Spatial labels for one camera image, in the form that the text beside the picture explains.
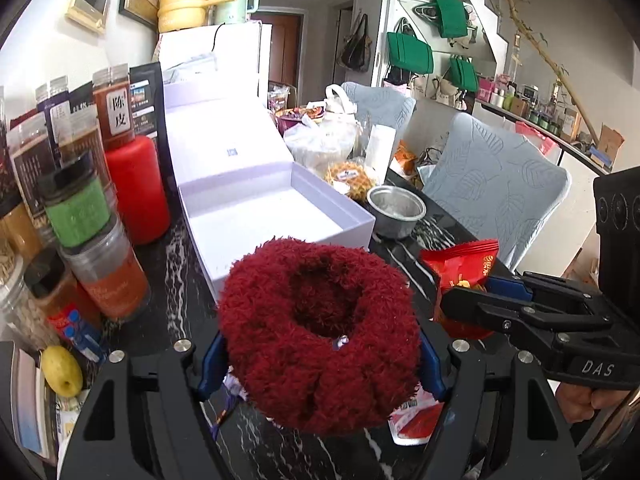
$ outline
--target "bamboo pole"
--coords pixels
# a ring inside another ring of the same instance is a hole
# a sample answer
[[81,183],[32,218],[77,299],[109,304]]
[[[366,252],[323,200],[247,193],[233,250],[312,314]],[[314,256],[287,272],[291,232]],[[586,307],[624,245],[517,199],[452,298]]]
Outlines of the bamboo pole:
[[564,72],[562,71],[562,69],[558,66],[558,64],[555,61],[553,61],[549,57],[549,54],[546,52],[544,47],[540,44],[540,42],[534,37],[534,35],[531,33],[531,31],[525,26],[524,22],[520,19],[519,15],[518,15],[518,9],[516,9],[516,4],[514,3],[514,1],[513,0],[507,0],[507,2],[509,4],[509,14],[511,15],[511,19],[513,20],[513,23],[515,23],[516,28],[520,31],[520,33],[522,35],[524,35],[525,38],[527,38],[529,40],[529,43],[531,43],[533,45],[533,47],[538,51],[538,53],[540,54],[542,59],[545,60],[545,62],[551,67],[551,70],[553,70],[554,73],[556,74],[556,76],[558,76],[558,79],[560,80],[562,85],[566,88],[566,91],[571,96],[571,99],[574,101],[575,105],[577,106],[578,110],[580,111],[580,114],[582,115],[582,118],[584,119],[584,123],[587,125],[587,129],[589,130],[589,133],[591,134],[591,138],[593,139],[593,142],[595,142],[596,146],[597,146],[598,145],[598,141],[600,139],[598,138],[598,135],[596,134],[596,131],[593,128],[593,125],[591,124],[591,121],[589,120],[589,118],[587,116],[587,113],[586,113],[586,111],[584,109],[584,106],[582,105],[582,102],[580,101],[580,99],[578,99],[578,97],[576,95],[574,87],[571,85],[569,80],[566,78],[566,76],[565,76]]

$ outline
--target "yellow pot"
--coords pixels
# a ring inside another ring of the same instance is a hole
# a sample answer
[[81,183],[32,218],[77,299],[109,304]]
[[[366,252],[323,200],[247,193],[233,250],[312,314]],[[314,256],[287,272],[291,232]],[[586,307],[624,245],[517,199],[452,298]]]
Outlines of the yellow pot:
[[160,0],[158,32],[202,27],[207,23],[208,7],[235,0]]

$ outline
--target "plush red ring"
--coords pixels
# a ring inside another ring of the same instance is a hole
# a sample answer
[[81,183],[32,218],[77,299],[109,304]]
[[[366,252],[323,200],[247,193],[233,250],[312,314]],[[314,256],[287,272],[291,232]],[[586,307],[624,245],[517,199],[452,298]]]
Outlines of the plush red ring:
[[[411,291],[364,250],[267,242],[232,267],[219,316],[234,374],[288,428],[379,426],[418,383]],[[338,347],[342,336],[349,341]]]

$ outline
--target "green label jar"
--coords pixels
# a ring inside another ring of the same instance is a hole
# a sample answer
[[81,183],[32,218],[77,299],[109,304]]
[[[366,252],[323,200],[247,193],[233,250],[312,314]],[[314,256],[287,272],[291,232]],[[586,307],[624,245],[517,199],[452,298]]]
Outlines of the green label jar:
[[63,247],[84,244],[109,221],[111,211],[89,152],[41,177],[38,189],[53,231]]

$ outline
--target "human hand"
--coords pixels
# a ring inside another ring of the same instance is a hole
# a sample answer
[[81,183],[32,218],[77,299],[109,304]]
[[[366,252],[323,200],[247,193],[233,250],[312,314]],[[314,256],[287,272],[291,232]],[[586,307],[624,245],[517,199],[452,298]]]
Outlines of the human hand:
[[617,406],[629,392],[617,390],[591,390],[586,386],[560,384],[556,400],[566,421],[570,424],[590,420],[595,410]]

